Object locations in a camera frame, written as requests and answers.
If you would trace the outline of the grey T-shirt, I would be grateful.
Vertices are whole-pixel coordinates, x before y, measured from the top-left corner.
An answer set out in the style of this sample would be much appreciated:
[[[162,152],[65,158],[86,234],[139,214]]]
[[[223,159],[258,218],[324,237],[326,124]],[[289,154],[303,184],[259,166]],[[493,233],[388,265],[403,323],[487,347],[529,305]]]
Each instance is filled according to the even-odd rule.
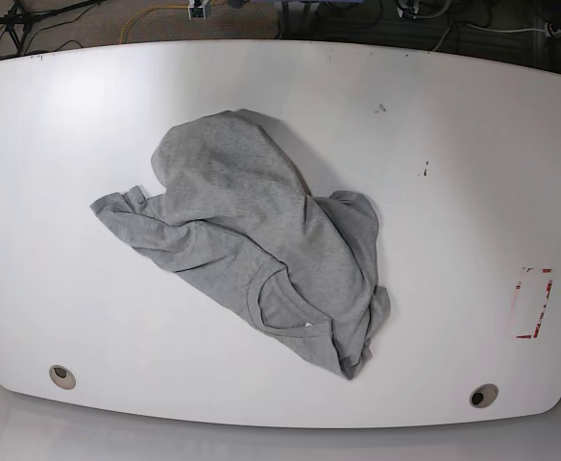
[[[101,197],[91,207],[101,223],[304,361],[354,379],[390,310],[370,201],[312,196],[267,132],[234,111],[171,128],[151,164],[163,192]]]

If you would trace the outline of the small white box on floor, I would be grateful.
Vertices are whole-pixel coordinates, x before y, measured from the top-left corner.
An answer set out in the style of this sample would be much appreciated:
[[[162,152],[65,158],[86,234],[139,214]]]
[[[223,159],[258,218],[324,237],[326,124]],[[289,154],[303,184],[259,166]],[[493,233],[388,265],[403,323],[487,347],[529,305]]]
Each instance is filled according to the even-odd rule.
[[[188,4],[189,19],[208,19],[211,16],[211,5],[211,0],[190,0]]]

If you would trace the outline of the red tape marking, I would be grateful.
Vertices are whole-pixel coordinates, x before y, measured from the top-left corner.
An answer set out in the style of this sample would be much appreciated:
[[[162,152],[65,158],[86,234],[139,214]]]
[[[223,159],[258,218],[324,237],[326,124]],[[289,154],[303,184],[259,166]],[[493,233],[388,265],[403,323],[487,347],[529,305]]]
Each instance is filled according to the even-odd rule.
[[[553,284],[549,268],[524,267],[516,284],[511,309],[511,333],[515,339],[538,337]]]

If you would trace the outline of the black tripod stand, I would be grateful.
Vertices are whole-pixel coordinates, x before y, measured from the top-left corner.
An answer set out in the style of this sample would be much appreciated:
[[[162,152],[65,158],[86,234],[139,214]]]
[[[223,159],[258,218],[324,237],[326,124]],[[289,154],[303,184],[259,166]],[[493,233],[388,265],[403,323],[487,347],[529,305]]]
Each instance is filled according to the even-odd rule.
[[[4,26],[5,32],[11,38],[15,46],[15,54],[23,56],[26,40],[37,23],[51,17],[101,4],[102,1],[82,1],[58,9],[32,12],[27,10],[21,1],[14,1],[8,11],[0,16],[0,26]]]

